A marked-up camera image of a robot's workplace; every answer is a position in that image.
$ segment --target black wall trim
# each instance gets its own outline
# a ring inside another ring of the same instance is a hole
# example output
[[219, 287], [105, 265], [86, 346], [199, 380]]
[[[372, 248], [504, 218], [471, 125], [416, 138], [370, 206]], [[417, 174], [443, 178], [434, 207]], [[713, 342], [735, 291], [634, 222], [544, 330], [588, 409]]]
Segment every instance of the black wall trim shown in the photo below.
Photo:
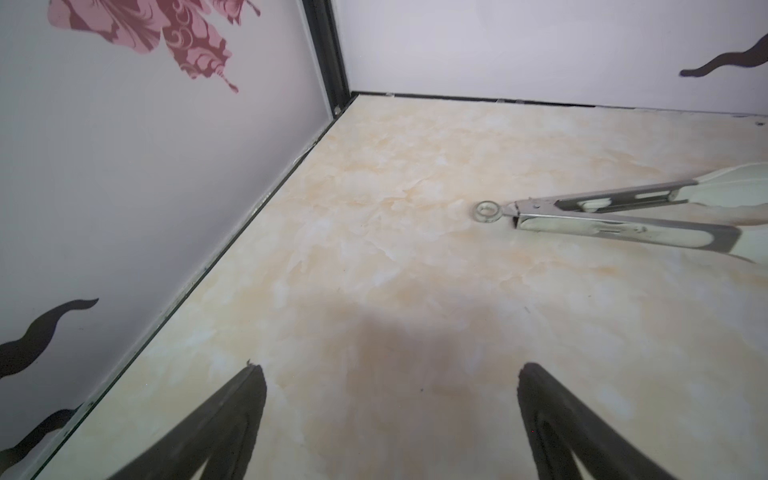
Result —
[[[525, 104], [525, 105], [549, 105], [551, 107], [584, 107], [595, 108], [600, 105], [586, 105], [586, 104], [559, 104], [551, 101], [535, 101], [535, 100], [519, 100], [512, 98], [484, 98], [484, 97], [450, 97], [446, 95], [420, 95], [420, 94], [394, 94], [384, 93], [381, 91], [357, 91], [352, 92], [352, 95], [378, 95], [382, 97], [401, 97], [401, 98], [432, 98], [437, 100], [458, 100], [458, 101], [487, 101], [491, 103], [509, 103], [509, 104]], [[632, 110], [632, 107], [609, 107], [609, 108], [626, 108]]]
[[320, 73], [326, 85], [328, 102], [335, 118], [341, 114], [341, 110], [349, 103], [351, 96], [346, 82], [336, 23], [333, 20], [331, 0], [302, 0], [302, 3], [306, 22], [312, 34], [312, 42], [315, 44]]

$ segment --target black object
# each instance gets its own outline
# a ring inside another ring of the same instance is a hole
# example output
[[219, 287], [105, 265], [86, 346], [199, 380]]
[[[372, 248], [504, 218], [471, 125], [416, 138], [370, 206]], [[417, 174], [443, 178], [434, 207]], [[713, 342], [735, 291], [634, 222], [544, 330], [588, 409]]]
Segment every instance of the black object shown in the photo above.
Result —
[[[493, 104], [521, 104], [521, 105], [544, 105], [547, 107], [583, 107], [583, 108], [595, 108], [597, 105], [587, 104], [563, 104], [553, 101], [535, 101], [535, 100], [522, 100], [514, 98], [491, 98], [491, 97], [457, 97], [451, 95], [426, 95], [426, 94], [402, 94], [397, 92], [384, 92], [384, 91], [358, 91], [352, 92], [352, 96], [356, 95], [372, 95], [376, 97], [395, 97], [395, 98], [428, 98], [432, 100], [456, 100], [456, 101], [482, 101]], [[624, 110], [634, 110], [634, 107], [606, 107], [606, 108], [623, 108]]]
[[537, 363], [520, 371], [518, 402], [540, 480], [674, 480]]
[[30, 366], [48, 348], [58, 321], [72, 310], [88, 310], [96, 300], [72, 300], [43, 313], [29, 324], [24, 336], [0, 345], [0, 379]]
[[729, 51], [722, 53], [705, 65], [694, 70], [681, 70], [681, 77], [703, 77], [712, 73], [716, 68], [725, 65], [734, 67], [753, 68], [768, 62], [768, 34], [757, 41], [752, 48], [746, 51]]
[[78, 409], [62, 409], [53, 412], [38, 423], [38, 426], [34, 427], [19, 443], [0, 452], [0, 477], [6, 470], [23, 460], [48, 433], [64, 428]]
[[108, 480], [242, 480], [266, 401], [260, 366], [248, 364], [194, 412]]
[[349, 85], [346, 82], [344, 60], [341, 45], [333, 20], [333, 7], [330, 0], [302, 0], [306, 23], [310, 27], [315, 55], [323, 75], [328, 102], [336, 118], [349, 103]]

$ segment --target white wall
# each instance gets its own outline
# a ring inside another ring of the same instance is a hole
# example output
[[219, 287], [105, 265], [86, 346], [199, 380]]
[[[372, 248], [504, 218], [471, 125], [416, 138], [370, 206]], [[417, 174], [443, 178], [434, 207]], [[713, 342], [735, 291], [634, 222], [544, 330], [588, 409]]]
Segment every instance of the white wall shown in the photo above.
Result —
[[235, 94], [188, 78], [162, 41], [138, 54], [51, 26], [48, 0], [0, 2], [0, 344], [99, 299], [0, 379], [0, 451], [85, 401], [328, 124], [299, 3], [256, 4], [241, 26], [205, 17]]
[[334, 0], [358, 91], [768, 114], [768, 64], [682, 78], [768, 33], [766, 0]]

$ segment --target white tong grip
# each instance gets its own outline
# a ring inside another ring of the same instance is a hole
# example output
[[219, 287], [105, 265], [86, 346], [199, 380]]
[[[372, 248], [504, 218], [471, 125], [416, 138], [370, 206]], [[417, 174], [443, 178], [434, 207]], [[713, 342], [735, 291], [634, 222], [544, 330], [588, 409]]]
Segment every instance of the white tong grip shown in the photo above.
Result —
[[753, 207], [768, 204], [768, 162], [724, 168], [694, 178], [675, 200], [708, 207]]

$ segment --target black corner frame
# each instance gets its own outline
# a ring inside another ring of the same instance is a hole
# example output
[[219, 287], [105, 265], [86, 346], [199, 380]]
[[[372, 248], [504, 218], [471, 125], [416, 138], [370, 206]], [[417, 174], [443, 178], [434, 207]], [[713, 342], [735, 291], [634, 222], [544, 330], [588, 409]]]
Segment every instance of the black corner frame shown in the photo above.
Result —
[[537, 363], [520, 371], [518, 402], [540, 480], [581, 480], [571, 451], [595, 480], [674, 480]]
[[266, 402], [260, 366], [248, 364], [162, 439], [108, 480], [242, 480]]
[[349, 103], [349, 85], [346, 81], [341, 44], [336, 33], [331, 0], [302, 0], [306, 22], [310, 27], [320, 74], [326, 87], [333, 117], [341, 115]]

